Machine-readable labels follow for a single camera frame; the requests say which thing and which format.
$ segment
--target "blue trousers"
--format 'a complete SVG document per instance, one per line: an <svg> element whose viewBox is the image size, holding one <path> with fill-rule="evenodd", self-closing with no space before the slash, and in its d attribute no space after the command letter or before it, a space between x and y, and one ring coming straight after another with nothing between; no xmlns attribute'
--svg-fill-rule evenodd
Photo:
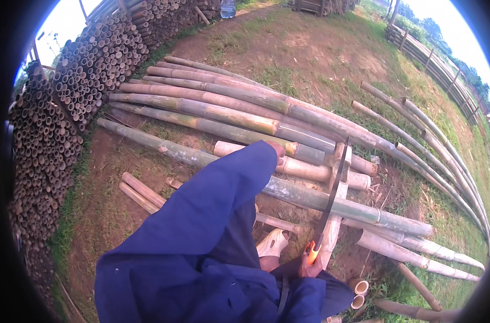
<svg viewBox="0 0 490 323"><path fill-rule="evenodd" d="M229 218L220 240L208 256L224 264L261 268L251 233L255 218L254 200L251 200L237 209L235 215ZM283 276L287 276L290 282L298 278L297 272L300 264L301 257L297 257L272 270L271 274L275 276L280 290ZM336 315L351 305L355 294L347 284L325 270L322 270L317 278L326 281L326 299L322 307L323 319Z"/></svg>

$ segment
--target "stacked bamboo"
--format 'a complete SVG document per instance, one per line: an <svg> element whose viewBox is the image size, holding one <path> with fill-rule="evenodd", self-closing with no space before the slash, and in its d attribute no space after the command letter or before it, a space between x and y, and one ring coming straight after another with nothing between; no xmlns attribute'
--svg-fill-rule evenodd
<svg viewBox="0 0 490 323"><path fill-rule="evenodd" d="M82 138L60 107L40 68L29 76L10 110L14 127L16 178L10 222L29 275L51 302L52 263L46 240L58 228L58 208L74 184L72 166L82 157Z"/></svg>
<svg viewBox="0 0 490 323"><path fill-rule="evenodd" d="M477 104L468 89L459 80L460 71L454 72L433 50L395 25L388 25L385 29L387 39L396 45L411 58L423 65L426 71L457 103L462 113L471 125L477 124Z"/></svg>
<svg viewBox="0 0 490 323"><path fill-rule="evenodd" d="M129 8L143 43L155 50L197 19L192 0L146 0Z"/></svg>
<svg viewBox="0 0 490 323"><path fill-rule="evenodd" d="M327 16L330 13L345 14L354 10L357 0L294 0L293 10L307 11L317 16Z"/></svg>
<svg viewBox="0 0 490 323"><path fill-rule="evenodd" d="M195 4L200 10L202 10L202 14L206 16L209 20L218 17L220 14L220 1L219 0L203 0L198 1ZM198 23L202 24L202 17L198 17Z"/></svg>
<svg viewBox="0 0 490 323"><path fill-rule="evenodd" d="M112 91L147 59L148 49L124 9L89 24L74 41L68 40L50 75L58 101L80 131L94 117L104 94Z"/></svg>

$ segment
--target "dirt ground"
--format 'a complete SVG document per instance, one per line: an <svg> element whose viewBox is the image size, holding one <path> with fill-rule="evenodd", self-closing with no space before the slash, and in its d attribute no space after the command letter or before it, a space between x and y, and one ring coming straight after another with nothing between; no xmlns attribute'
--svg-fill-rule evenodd
<svg viewBox="0 0 490 323"><path fill-rule="evenodd" d="M272 19L285 19L288 15L288 27L286 24L281 27L268 24L267 30L261 29ZM388 72L389 63L380 59L369 43L357 40L357 30L338 33L333 31L332 25L321 29L320 23L322 22L312 15L297 15L287 9L265 4L264 8L257 10L241 10L234 19L217 22L211 28L202 29L197 35L179 40L170 48L170 53L193 61L204 61L256 80L265 78L272 69L272 73L283 68L297 71L288 75L293 81L294 89L281 88L281 84L275 83L268 85L284 92L297 91L300 99L328 107L342 103L345 98L332 95L334 90L339 89L350 94L347 82L396 82L394 76ZM232 35L234 31L241 31L241 26L246 26L249 33L254 33L254 37L243 39L247 44L241 45L246 47L246 50L234 50L234 45L227 42L223 53L215 52L215 42L222 41L222 35ZM439 97L437 104L441 104L442 100ZM135 128L210 153L213 152L216 141L221 140L196 130L149 120L119 110L109 113ZM456 118L453 113L448 117L453 122L459 122L459 128L466 129L466 134L459 136L468 136L469 127L460 124L462 120ZM95 130L92 142L89 174L82 178L84 193L79 202L80 221L74 228L75 235L68 259L69 277L66 283L76 305L88 321L97 320L93 304L96 260L103 252L124 241L149 215L119 190L122 174L130 172L151 189L168 198L174 190L168 187L166 178L174 177L185 182L197 171L104 129ZM408 197L409 190L416 188L409 187L409 179L402 176L393 166L391 159L381 161L379 173L379 176L372 179L371 190L349 190L347 198L425 221L425 214L428 212L426 203L417 200L404 206L404 201L409 201L405 198ZM276 176L316 190L325 189L322 183L280 174ZM426 187L417 189L421 189L423 193L426 191ZM265 194L258 195L256 203L261 213L308 228L304 235L291 236L288 248L281 254L281 263L300 255L320 212L301 208ZM253 235L259 242L272 229L271 226L257 222ZM327 268L328 272L345 282L360 276L360 273L362 277L379 276L385 270L386 258L356 246L355 233L354 229L341 227L337 247Z"/></svg>

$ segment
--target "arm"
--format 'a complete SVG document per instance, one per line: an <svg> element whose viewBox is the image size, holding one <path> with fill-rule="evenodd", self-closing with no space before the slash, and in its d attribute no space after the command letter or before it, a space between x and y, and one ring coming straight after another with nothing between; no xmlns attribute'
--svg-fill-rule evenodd
<svg viewBox="0 0 490 323"><path fill-rule="evenodd" d="M210 163L108 254L208 253L232 211L265 187L277 162L275 149L260 141Z"/></svg>

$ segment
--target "foot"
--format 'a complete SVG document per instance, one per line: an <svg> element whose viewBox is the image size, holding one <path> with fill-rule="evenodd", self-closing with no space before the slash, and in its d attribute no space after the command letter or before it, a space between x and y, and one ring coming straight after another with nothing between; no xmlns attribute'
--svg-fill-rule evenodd
<svg viewBox="0 0 490 323"><path fill-rule="evenodd" d="M271 272L280 266L279 256L281 254L281 250L288 245L288 233L286 231L282 231L281 235L279 235L279 233L280 229L273 230L257 246L258 252L261 252L261 269L265 270L266 272Z"/></svg>

